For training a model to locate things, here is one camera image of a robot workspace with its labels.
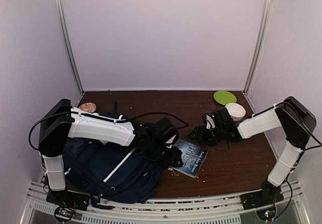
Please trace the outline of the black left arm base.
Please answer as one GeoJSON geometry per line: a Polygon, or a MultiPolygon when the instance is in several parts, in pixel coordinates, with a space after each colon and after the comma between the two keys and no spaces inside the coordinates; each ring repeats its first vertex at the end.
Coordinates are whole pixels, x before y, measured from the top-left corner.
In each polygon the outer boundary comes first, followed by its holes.
{"type": "Polygon", "coordinates": [[[87,194],[68,191],[53,191],[48,187],[46,201],[71,210],[86,211],[90,202],[87,194]]]}

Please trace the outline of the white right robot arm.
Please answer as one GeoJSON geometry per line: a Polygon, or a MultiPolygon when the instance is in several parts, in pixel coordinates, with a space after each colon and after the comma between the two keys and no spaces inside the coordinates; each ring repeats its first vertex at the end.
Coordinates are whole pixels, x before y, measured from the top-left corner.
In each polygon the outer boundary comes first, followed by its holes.
{"type": "Polygon", "coordinates": [[[293,96],[249,117],[241,105],[229,103],[212,113],[205,113],[202,118],[203,124],[196,126],[188,137],[209,146],[224,140],[241,142],[259,134],[270,137],[274,131],[285,137],[278,160],[266,179],[269,185],[258,193],[258,201],[265,205],[277,197],[275,187],[286,181],[296,169],[308,150],[310,139],[321,147],[321,142],[313,134],[316,117],[293,96]]]}

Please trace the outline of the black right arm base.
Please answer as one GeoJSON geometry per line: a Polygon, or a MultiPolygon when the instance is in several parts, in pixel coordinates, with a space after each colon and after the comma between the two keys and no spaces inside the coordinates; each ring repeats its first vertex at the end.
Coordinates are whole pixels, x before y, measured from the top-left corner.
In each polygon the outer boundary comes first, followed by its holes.
{"type": "Polygon", "coordinates": [[[284,200],[281,185],[275,186],[267,179],[262,183],[262,189],[240,196],[244,210],[259,208],[284,200]]]}

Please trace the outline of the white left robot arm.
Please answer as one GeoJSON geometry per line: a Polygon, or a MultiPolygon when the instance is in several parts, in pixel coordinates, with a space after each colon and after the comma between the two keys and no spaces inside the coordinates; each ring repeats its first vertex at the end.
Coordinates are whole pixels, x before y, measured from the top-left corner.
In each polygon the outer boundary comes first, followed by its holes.
{"type": "Polygon", "coordinates": [[[153,157],[153,161],[166,167],[183,165],[182,152],[175,146],[179,129],[169,120],[170,113],[157,123],[141,123],[139,117],[117,118],[88,113],[61,99],[32,129],[40,127],[38,147],[44,160],[45,171],[53,198],[62,206],[72,202],[66,190],[63,170],[63,149],[67,138],[89,138],[104,144],[114,143],[132,147],[153,157]]]}

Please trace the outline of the dark Wuthering Heights book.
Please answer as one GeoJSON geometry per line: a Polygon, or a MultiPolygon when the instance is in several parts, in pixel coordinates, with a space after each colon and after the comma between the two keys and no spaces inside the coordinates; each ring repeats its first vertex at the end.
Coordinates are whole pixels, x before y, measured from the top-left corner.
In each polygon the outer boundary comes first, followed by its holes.
{"type": "Polygon", "coordinates": [[[171,167],[171,169],[191,178],[197,178],[207,157],[208,150],[182,139],[176,142],[176,146],[182,152],[181,158],[183,164],[180,167],[171,167]]]}

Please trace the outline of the navy blue backpack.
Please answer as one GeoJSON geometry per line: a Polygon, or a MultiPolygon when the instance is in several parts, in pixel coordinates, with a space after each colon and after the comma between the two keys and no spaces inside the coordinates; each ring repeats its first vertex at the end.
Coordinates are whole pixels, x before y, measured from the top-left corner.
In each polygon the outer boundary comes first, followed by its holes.
{"type": "Polygon", "coordinates": [[[155,194],[163,168],[139,152],[89,138],[67,138],[66,179],[94,196],[120,203],[145,203],[155,194]]]}

